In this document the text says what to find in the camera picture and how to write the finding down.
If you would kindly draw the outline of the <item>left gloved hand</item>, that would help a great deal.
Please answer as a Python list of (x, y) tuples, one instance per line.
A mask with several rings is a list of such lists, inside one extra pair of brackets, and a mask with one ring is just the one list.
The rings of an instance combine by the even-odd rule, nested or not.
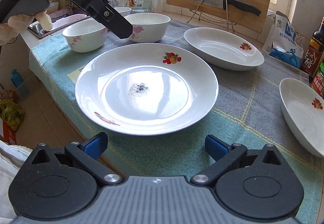
[(1, 45), (24, 32), (36, 19), (44, 30), (51, 30), (48, 0), (1, 0)]

